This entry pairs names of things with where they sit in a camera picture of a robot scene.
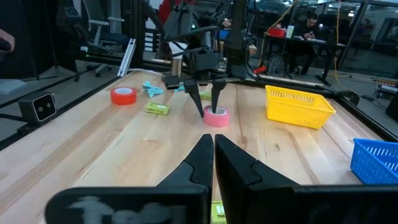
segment wooden tabletop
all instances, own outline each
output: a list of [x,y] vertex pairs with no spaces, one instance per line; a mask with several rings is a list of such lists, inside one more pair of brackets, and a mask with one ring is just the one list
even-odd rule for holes
[[[43,222],[48,199],[73,186],[155,186],[205,133],[224,134],[300,184],[358,184],[349,169],[353,138],[379,139],[333,100],[337,113],[320,130],[270,121],[265,89],[234,84],[219,100],[231,124],[211,128],[188,94],[149,98],[141,88],[147,80],[164,87],[160,76],[130,74],[1,151],[0,223]],[[137,103],[112,105],[115,86],[136,87]],[[145,113],[149,101],[169,105],[169,115]]]

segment chair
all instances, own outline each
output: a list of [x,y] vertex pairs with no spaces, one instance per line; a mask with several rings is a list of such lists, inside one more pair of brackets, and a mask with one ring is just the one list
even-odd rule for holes
[[[98,0],[83,0],[83,2],[88,15],[88,31],[91,34],[89,44],[102,48],[109,54],[117,51],[121,52],[122,49],[126,48],[129,42],[128,36],[123,34],[103,32],[103,27],[109,26],[108,21],[124,22],[124,19],[109,17],[108,20],[106,20]],[[101,64],[95,70],[95,75],[99,77],[101,75],[100,71],[108,66],[108,64]]]

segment yellow basket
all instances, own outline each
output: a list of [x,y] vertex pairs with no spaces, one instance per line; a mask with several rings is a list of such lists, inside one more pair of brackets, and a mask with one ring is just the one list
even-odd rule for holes
[[274,121],[321,128],[336,113],[323,96],[266,86],[267,117]]

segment green eraser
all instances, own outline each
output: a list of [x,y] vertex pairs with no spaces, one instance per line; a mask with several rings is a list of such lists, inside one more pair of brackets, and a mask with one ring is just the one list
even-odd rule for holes
[[201,100],[209,100],[209,101],[211,101],[211,93],[205,92],[205,91],[200,91],[199,95],[200,95],[200,99]]
[[212,224],[226,224],[223,201],[211,202],[211,222]]
[[170,107],[158,103],[149,102],[145,108],[147,113],[154,113],[160,115],[168,115]]

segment tape roll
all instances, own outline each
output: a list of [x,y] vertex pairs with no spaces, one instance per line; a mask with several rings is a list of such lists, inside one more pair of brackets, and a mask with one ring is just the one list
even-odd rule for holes
[[217,107],[216,113],[213,113],[211,106],[206,106],[203,112],[205,113],[205,124],[216,128],[229,125],[229,112],[222,106]]
[[116,105],[131,105],[137,101],[137,90],[130,87],[113,88],[111,101]]

